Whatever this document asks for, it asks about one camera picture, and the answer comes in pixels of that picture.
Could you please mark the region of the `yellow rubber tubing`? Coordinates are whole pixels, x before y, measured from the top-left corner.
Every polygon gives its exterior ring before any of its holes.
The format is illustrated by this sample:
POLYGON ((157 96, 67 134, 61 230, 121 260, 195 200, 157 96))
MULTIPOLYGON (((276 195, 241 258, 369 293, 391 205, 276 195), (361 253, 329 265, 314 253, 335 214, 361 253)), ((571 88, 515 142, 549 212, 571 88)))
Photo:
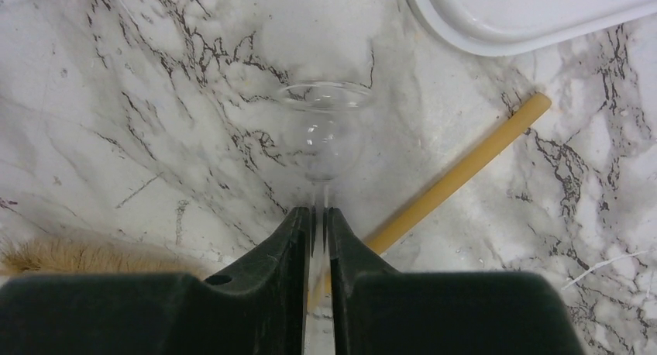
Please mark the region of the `yellow rubber tubing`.
POLYGON ((512 117, 482 139, 434 184, 368 236, 365 244, 376 254, 386 252, 524 134, 551 105, 552 100, 548 96, 535 93, 512 117))

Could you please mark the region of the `test tube brush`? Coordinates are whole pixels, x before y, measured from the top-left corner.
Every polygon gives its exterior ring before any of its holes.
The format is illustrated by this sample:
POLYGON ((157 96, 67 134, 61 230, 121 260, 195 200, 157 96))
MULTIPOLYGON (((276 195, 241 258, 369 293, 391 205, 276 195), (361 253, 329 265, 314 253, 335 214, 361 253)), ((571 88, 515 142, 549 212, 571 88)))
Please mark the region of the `test tube brush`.
POLYGON ((1 276, 20 274, 189 273, 204 278, 200 264, 168 250, 119 242, 34 238, 1 245, 1 276))

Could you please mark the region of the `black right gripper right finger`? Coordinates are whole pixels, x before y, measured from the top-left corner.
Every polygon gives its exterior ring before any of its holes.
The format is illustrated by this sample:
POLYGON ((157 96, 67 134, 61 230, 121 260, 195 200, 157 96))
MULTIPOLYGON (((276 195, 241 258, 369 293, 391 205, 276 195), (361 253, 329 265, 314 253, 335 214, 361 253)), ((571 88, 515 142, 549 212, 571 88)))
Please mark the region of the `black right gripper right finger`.
POLYGON ((338 354, 581 354, 557 291, 525 272, 402 273, 326 212, 338 354))

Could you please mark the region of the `small glass funnel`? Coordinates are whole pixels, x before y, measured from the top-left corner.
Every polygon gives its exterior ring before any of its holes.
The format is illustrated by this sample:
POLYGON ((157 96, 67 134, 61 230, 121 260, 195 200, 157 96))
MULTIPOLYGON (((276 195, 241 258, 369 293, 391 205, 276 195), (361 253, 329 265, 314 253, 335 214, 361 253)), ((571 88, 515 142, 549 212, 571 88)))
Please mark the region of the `small glass funnel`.
POLYGON ((350 82, 299 81, 275 95, 284 110, 280 156, 291 172, 293 203, 320 213, 362 156, 371 92, 350 82))

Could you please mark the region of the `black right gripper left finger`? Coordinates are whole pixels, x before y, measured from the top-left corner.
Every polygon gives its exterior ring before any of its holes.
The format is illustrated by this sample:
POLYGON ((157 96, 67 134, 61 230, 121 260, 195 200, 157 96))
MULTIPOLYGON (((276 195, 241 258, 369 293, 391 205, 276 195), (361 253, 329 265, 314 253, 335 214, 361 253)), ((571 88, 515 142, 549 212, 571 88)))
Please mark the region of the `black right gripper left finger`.
POLYGON ((41 274, 1 289, 3 354, 300 354, 311 210, 205 279, 41 274))

